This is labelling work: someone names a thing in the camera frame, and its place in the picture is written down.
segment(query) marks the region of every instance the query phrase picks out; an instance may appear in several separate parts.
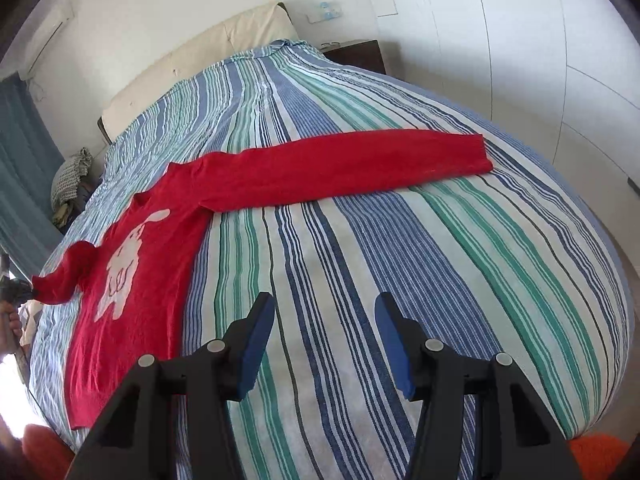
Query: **teal curtain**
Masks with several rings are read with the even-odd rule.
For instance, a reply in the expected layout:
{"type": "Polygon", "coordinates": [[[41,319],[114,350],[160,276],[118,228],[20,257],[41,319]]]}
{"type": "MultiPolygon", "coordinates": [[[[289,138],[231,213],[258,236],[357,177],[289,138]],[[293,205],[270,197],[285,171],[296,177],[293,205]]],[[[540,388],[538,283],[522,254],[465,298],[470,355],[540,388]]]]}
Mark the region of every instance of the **teal curtain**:
{"type": "Polygon", "coordinates": [[[62,240],[51,223],[53,176],[64,162],[17,74],[0,82],[0,246],[20,274],[39,274],[62,240]]]}

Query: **white dog graphic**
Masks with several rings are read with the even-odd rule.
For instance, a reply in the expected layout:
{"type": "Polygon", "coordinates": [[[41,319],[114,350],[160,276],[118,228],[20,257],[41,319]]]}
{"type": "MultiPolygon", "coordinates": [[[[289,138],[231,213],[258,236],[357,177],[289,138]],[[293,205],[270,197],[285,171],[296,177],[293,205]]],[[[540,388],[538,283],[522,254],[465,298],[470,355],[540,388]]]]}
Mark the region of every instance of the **white dog graphic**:
{"type": "Polygon", "coordinates": [[[140,237],[145,229],[145,224],[164,220],[169,216],[169,213],[168,209],[164,209],[149,215],[149,218],[129,233],[122,245],[115,251],[107,264],[107,285],[98,304],[94,321],[98,321],[112,304],[113,319],[122,316],[131,292],[133,276],[138,270],[138,261],[140,260],[138,252],[142,246],[140,237]]]}

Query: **person's hand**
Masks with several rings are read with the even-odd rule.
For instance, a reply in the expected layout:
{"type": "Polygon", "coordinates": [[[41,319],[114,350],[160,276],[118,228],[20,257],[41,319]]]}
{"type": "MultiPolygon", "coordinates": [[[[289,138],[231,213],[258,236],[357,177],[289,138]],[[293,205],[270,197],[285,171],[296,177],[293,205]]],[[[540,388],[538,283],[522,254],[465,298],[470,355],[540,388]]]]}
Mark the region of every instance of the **person's hand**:
{"type": "Polygon", "coordinates": [[[0,330],[2,330],[3,336],[0,338],[0,361],[5,358],[9,353],[9,348],[11,348],[7,346],[8,342],[5,341],[6,338],[4,337],[5,328],[3,324],[7,322],[7,319],[9,320],[9,327],[15,336],[18,338],[22,337],[22,323],[20,322],[20,317],[15,311],[14,306],[6,301],[0,301],[0,330]]]}
{"type": "Polygon", "coordinates": [[[0,314],[9,315],[9,327],[11,327],[16,336],[22,337],[22,323],[14,306],[8,301],[0,301],[0,314]]]}

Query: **nightstand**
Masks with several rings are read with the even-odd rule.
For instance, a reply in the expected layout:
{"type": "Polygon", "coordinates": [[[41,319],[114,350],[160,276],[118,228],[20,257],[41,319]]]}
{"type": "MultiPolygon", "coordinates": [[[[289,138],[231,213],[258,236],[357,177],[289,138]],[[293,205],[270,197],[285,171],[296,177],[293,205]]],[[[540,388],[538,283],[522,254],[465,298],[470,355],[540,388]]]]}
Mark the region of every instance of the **nightstand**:
{"type": "Polygon", "coordinates": [[[324,56],[341,65],[352,65],[379,74],[386,74],[378,40],[349,41],[328,46],[322,51],[324,56]]]}

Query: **wall outlet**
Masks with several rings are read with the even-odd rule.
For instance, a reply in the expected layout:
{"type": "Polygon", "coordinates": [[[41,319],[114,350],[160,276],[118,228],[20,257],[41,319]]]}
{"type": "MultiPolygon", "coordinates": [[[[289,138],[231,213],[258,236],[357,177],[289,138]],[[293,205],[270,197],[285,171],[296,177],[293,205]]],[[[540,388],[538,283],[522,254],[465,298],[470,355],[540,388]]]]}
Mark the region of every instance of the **wall outlet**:
{"type": "Polygon", "coordinates": [[[340,16],[342,16],[342,9],[335,2],[321,2],[306,14],[309,23],[325,22],[340,16]]]}

